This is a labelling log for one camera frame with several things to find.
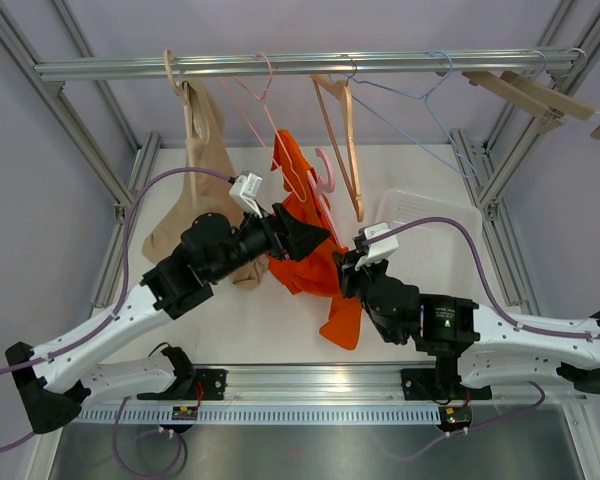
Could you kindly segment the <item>orange t shirt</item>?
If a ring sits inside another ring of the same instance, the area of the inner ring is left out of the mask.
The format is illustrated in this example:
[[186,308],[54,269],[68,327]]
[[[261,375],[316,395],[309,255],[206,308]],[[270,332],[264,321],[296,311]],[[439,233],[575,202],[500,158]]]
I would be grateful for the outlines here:
[[[286,130],[279,130],[276,134],[271,168],[280,168],[284,176],[283,188],[289,193],[283,200],[284,208],[303,223],[329,229],[324,206],[309,184],[310,178],[317,177],[316,172]],[[328,318],[319,333],[331,343],[353,350],[359,341],[362,306],[357,298],[342,296],[334,262],[336,254],[346,252],[333,237],[329,237],[300,262],[271,257],[269,270],[293,295],[307,293],[329,298]]]

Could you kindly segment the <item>thick pink plastic hanger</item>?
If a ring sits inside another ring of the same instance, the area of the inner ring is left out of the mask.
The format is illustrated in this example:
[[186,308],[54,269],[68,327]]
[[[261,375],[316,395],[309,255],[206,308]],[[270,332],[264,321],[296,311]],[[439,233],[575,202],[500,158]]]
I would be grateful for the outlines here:
[[337,223],[331,211],[329,200],[327,198],[327,195],[333,193],[336,189],[334,167],[326,151],[323,148],[316,147],[314,149],[314,152],[317,158],[322,161],[326,175],[321,177],[319,174],[308,173],[307,178],[309,181],[309,185],[316,199],[318,200],[319,205],[322,208],[323,216],[328,223],[328,226],[334,238],[334,242],[338,246],[343,247],[344,242],[341,239],[340,231],[338,229]]

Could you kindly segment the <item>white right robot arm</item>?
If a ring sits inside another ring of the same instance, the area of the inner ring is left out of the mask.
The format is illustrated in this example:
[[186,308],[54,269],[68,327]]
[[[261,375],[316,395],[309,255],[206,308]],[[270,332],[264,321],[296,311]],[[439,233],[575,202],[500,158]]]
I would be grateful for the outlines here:
[[502,308],[425,294],[387,273],[388,262],[352,251],[334,257],[342,294],[361,303],[382,340],[412,343],[435,360],[434,389],[521,382],[568,382],[600,395],[600,311],[579,320],[509,314]]

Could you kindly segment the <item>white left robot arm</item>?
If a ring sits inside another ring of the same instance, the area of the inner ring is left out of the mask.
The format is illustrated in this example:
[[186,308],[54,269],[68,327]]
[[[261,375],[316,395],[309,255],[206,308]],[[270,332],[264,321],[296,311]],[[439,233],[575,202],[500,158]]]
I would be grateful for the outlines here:
[[173,253],[145,273],[121,303],[50,342],[18,342],[6,350],[33,432],[52,432],[92,405],[126,397],[185,398],[196,373],[180,347],[167,346],[134,361],[104,360],[211,299],[213,285],[256,258],[268,254],[299,262],[329,236],[327,229],[301,222],[280,203],[270,214],[245,214],[237,227],[218,213],[199,216]]

